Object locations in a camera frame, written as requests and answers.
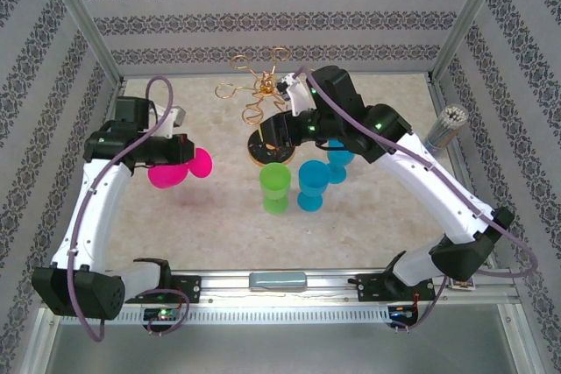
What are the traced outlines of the pink wine glass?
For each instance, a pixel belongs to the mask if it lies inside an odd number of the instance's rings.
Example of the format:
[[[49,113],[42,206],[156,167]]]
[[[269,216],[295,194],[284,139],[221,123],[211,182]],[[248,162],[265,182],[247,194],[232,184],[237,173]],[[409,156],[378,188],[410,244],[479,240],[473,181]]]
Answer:
[[[195,150],[195,157],[188,163],[149,168],[147,177],[154,187],[167,189],[181,184],[190,174],[196,178],[206,178],[213,170],[211,155],[203,148]]]

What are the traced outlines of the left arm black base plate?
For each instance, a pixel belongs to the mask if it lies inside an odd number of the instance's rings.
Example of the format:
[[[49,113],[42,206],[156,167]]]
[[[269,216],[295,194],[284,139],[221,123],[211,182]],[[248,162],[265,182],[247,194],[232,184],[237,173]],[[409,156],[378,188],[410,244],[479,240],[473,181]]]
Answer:
[[[200,276],[173,275],[167,289],[181,291],[190,303],[198,303],[202,290],[202,278]],[[184,304],[186,300],[178,294],[173,293],[152,293],[140,295],[126,301],[126,304],[143,305],[175,305]]]

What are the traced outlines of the blue wine glass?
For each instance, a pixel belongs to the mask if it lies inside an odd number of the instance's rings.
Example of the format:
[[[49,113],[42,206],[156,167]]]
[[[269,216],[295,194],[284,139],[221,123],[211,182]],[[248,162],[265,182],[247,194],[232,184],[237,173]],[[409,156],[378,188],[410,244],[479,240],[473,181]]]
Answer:
[[[330,184],[340,184],[346,177],[346,167],[353,161],[355,155],[347,151],[337,140],[330,140],[327,151],[328,167],[330,169]]]
[[[306,212],[316,212],[323,205],[323,194],[330,184],[330,169],[319,160],[308,160],[298,172],[299,187],[297,197],[299,207]]]

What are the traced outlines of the aluminium mounting rail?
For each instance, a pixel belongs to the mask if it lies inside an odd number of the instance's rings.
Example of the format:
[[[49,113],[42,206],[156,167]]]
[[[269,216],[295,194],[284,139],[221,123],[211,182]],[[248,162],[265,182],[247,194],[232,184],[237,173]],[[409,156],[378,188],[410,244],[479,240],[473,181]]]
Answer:
[[[249,288],[250,272],[173,272],[173,275],[200,276],[202,290],[200,305],[222,307],[316,307],[353,305],[359,303],[357,289],[348,284],[347,279],[366,272],[343,270],[304,272],[307,288],[303,291],[257,291]],[[512,279],[479,277],[475,279],[473,291],[455,290],[450,282],[442,278],[431,280],[437,294],[440,286],[445,286],[440,300],[459,304],[513,304],[520,301],[520,295]],[[400,305],[414,301],[377,302],[379,304]]]

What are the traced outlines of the green wine glass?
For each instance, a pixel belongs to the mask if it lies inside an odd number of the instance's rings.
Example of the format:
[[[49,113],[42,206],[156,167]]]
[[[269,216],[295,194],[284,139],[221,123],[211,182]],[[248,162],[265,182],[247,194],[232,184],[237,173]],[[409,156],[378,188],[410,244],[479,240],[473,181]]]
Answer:
[[[281,163],[271,163],[261,168],[259,183],[265,211],[279,215],[287,210],[291,179],[291,172]]]

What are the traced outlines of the aluminium frame post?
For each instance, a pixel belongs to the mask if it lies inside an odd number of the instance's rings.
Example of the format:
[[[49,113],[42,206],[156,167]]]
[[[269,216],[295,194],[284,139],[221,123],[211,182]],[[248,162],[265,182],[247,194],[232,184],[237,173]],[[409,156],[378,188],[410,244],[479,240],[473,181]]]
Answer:
[[[123,81],[122,72],[119,70],[110,49],[103,40],[94,19],[91,17],[83,0],[62,0],[70,12],[84,38],[88,41],[91,50],[101,64],[103,71],[114,85]]]
[[[451,28],[450,33],[442,44],[434,64],[428,72],[430,83],[437,85],[442,79],[444,72],[450,65],[454,54],[462,43],[464,36],[470,29],[485,0],[466,0],[464,6]]]

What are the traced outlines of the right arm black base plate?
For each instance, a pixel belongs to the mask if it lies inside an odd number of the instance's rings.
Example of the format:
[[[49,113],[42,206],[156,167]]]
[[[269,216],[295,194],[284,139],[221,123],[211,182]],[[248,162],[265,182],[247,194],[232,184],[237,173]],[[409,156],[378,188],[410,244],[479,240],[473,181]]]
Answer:
[[[393,274],[380,272],[357,274],[347,283],[356,287],[360,302],[431,301],[436,297],[431,279],[406,286]]]

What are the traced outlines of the clear tube of pencils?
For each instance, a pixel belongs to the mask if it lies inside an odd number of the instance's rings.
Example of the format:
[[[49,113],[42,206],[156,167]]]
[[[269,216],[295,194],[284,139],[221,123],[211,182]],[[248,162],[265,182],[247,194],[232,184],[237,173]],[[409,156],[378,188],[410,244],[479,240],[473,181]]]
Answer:
[[[447,105],[440,112],[423,141],[429,153],[438,157],[467,123],[468,111],[459,104]]]

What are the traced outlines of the grey-blue oblong case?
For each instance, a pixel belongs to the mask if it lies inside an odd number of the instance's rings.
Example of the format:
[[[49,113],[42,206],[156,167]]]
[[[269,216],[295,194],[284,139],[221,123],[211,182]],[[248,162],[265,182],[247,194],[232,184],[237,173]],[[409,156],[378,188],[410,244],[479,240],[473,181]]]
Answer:
[[[304,272],[251,272],[249,288],[257,291],[303,291],[307,288]]]

